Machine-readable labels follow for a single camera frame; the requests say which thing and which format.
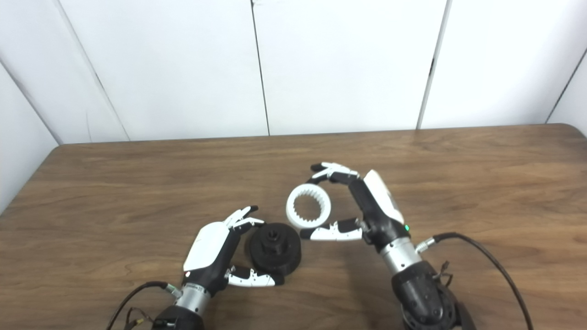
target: black cable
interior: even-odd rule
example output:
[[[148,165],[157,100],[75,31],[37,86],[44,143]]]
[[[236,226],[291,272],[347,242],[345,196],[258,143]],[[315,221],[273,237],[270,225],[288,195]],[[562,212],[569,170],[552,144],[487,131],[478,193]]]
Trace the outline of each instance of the black cable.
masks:
[[[442,233],[442,234],[434,235],[432,237],[434,238],[435,242],[437,242],[437,243],[440,241],[446,240],[447,238],[460,238],[463,241],[476,247],[487,258],[489,258],[489,260],[491,260],[491,262],[497,267],[497,269],[501,272],[501,275],[503,275],[505,277],[505,280],[508,281],[508,284],[512,288],[512,291],[514,292],[515,298],[518,300],[519,307],[522,309],[522,313],[524,314],[524,319],[526,320],[526,324],[528,325],[528,330],[534,330],[534,326],[532,325],[532,319],[530,318],[530,313],[528,312],[528,308],[526,307],[526,303],[524,302],[524,299],[522,298],[522,294],[519,293],[518,288],[515,286],[514,280],[512,280],[512,278],[510,277],[508,272],[505,270],[505,268],[500,264],[500,262],[497,261],[497,259],[495,259],[495,257],[485,247],[483,247],[483,245],[481,245],[481,243],[477,242],[476,240],[473,240],[472,238],[470,238],[468,236],[465,236],[465,235],[459,234],[459,233],[454,233],[454,232],[453,233]]]
[[[122,300],[122,302],[120,303],[120,305],[118,306],[118,308],[116,308],[116,310],[114,311],[114,314],[110,318],[110,322],[108,322],[108,325],[106,326],[106,330],[112,330],[112,326],[114,325],[114,322],[116,321],[116,318],[118,317],[118,314],[120,314],[120,312],[124,308],[124,305],[126,305],[126,303],[134,295],[136,295],[139,291],[141,291],[142,289],[151,288],[151,287],[160,287],[161,289],[165,289],[165,288],[167,288],[167,286],[168,286],[168,283],[167,282],[150,281],[150,282],[146,282],[145,284],[140,285],[137,288],[135,288],[134,290],[132,290],[128,294],[128,296],[126,296],[126,298],[124,300]]]

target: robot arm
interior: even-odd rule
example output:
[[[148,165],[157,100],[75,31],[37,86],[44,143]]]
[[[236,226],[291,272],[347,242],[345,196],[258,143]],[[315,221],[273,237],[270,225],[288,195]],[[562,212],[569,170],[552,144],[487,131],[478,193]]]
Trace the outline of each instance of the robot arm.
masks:
[[[363,238],[373,245],[392,275],[395,296],[402,305],[408,330],[448,330],[463,326],[475,330],[463,304],[440,282],[434,268],[421,259],[411,243],[409,227],[381,177],[371,170],[364,179],[357,171],[336,163],[312,165],[315,172],[308,183],[329,180],[347,185],[363,213],[331,225],[303,229],[301,238],[310,240],[352,240]]]
[[[252,268],[231,265],[241,235],[263,220],[248,217],[257,206],[247,206],[224,221],[205,225],[185,259],[181,295],[153,322],[153,329],[204,329],[202,316],[216,293],[228,284],[240,287],[272,287],[284,283],[283,276],[257,273]]]

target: metal connector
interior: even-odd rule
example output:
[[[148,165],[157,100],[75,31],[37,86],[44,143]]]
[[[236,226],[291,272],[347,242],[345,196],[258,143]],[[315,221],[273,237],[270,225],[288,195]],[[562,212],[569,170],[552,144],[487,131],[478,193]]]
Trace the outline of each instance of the metal connector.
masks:
[[[429,239],[421,242],[420,244],[416,245],[416,252],[418,254],[428,250],[432,245],[436,244],[434,237],[430,237]]]
[[[171,293],[176,299],[181,298],[181,296],[183,295],[183,292],[181,292],[181,290],[178,290],[171,284],[167,284],[167,286],[165,287],[165,291]]]

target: wood grain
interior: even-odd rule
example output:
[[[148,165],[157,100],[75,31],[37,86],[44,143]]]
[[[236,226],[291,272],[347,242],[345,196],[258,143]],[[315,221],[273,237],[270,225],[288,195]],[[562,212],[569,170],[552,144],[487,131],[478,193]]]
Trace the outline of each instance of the wood grain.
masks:
[[[536,329],[585,328],[587,141],[560,124],[58,147],[0,217],[1,328],[103,329],[135,286],[179,283],[204,224],[250,204],[256,217],[286,222],[289,192],[319,161],[376,169],[414,242],[459,231],[485,244]],[[346,188],[323,186],[332,220],[358,215]],[[207,329],[401,329],[372,247],[305,241],[302,254],[282,287],[219,293]],[[451,261],[452,289],[480,330],[524,328],[506,282],[475,249],[447,242],[425,257]],[[235,262],[250,265],[242,249]],[[131,305],[156,315],[170,302],[154,289]]]

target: white wall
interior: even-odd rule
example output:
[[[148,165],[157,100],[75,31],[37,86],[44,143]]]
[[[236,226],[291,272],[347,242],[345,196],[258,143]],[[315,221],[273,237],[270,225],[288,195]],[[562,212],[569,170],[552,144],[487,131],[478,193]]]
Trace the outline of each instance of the white wall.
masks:
[[[267,135],[248,0],[61,0],[132,140]]]
[[[255,1],[271,134],[414,129],[444,4]]]
[[[454,0],[422,128],[544,123],[587,47],[587,1]]]
[[[566,123],[587,136],[587,60],[583,58],[549,123]]]
[[[0,65],[0,213],[57,146]]]
[[[0,0],[0,59],[64,143],[128,140],[59,8]]]

